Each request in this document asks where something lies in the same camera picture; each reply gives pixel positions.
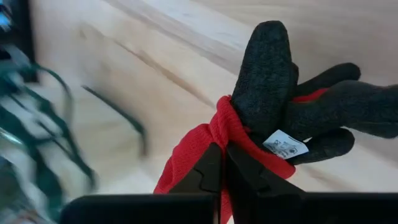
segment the wooden surface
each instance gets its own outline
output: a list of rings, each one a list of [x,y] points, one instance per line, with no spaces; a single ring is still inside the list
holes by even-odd
[[[139,168],[156,181],[179,139],[232,93],[256,24],[286,25],[301,82],[354,62],[362,80],[390,85],[398,83],[397,8],[390,0],[35,0],[32,13],[38,61],[107,94],[147,128],[150,155]],[[354,133],[351,153],[298,166],[290,181],[305,190],[398,191],[397,141]]]

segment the glove finger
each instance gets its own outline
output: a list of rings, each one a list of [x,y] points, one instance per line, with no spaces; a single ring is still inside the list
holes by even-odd
[[[361,70],[357,65],[353,63],[342,63],[298,85],[295,96],[306,96],[319,89],[332,87],[345,80],[359,80],[360,77]]]
[[[355,143],[353,134],[347,129],[333,129],[305,143],[309,152],[287,159],[292,165],[319,162],[342,156],[350,152]]]
[[[292,57],[286,28],[279,21],[259,24],[243,58],[232,105],[243,124],[269,134],[294,89]]]
[[[280,129],[299,141],[342,126],[362,125],[360,131],[378,135],[373,127],[388,124],[393,129],[387,131],[398,133],[398,85],[343,81],[318,100],[289,103],[281,121]]]

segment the work glove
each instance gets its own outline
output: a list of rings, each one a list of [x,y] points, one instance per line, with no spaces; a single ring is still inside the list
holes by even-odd
[[[293,175],[295,164],[320,161],[348,152],[354,144],[354,137],[340,127],[347,125],[365,131],[369,126],[368,121],[374,122],[370,118],[375,116],[361,116],[368,115],[363,111],[350,116],[351,112],[346,111],[346,108],[355,113],[362,110],[356,106],[367,105],[371,101],[371,104],[376,104],[385,99],[380,95],[381,91],[378,91],[377,96],[371,96],[375,89],[380,90],[381,87],[345,81],[359,78],[360,72],[356,66],[340,65],[331,71],[297,86],[298,69],[292,63],[285,27],[277,21],[259,24],[248,43],[233,95],[221,97],[217,103],[217,112],[209,124],[199,125],[182,138],[167,161],[154,193],[169,193],[192,170],[207,149],[219,147],[225,155],[230,142],[283,179]],[[341,78],[329,77],[340,72]],[[355,89],[347,90],[345,87],[345,90],[352,91],[351,97],[339,87],[345,83],[360,83],[361,86],[372,88],[366,87],[355,92]],[[361,97],[362,104],[354,100],[361,95],[360,91],[368,97],[367,100]],[[396,100],[394,96],[387,97],[390,98],[389,101]],[[388,118],[393,118],[395,105],[386,107],[390,112],[380,110],[380,119],[386,118],[387,114]],[[355,119],[350,123],[347,118]],[[382,119],[378,125],[391,119]],[[380,133],[385,133],[383,126],[378,127]],[[262,142],[278,129],[298,141],[312,138],[306,143],[310,152],[289,160],[270,153],[262,146]],[[230,216],[228,190],[223,187],[221,223],[226,223]]]
[[[289,163],[318,162],[352,149],[354,136],[342,126],[383,138],[398,135],[397,86],[358,82],[360,76],[356,65],[344,63],[296,86],[299,68],[287,31],[280,22],[266,22],[251,37],[231,103],[261,149],[270,151],[262,143],[279,129],[298,141],[311,138],[309,152]]]

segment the glove label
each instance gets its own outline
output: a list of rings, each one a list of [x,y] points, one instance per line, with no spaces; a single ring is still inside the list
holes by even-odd
[[[308,152],[308,148],[304,143],[290,137],[281,130],[271,134],[262,144],[283,159],[290,159]]]

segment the red glove cuff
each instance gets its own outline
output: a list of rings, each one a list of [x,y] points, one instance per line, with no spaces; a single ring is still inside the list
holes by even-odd
[[[293,175],[294,166],[274,154],[264,152],[250,140],[230,100],[230,96],[223,96],[217,102],[217,112],[210,124],[197,126],[181,139],[167,161],[154,193],[168,193],[188,174],[213,142],[222,148],[223,155],[225,155],[226,145],[232,141],[281,178],[287,179]],[[231,214],[228,191],[223,187],[221,191],[221,223],[226,223]]]

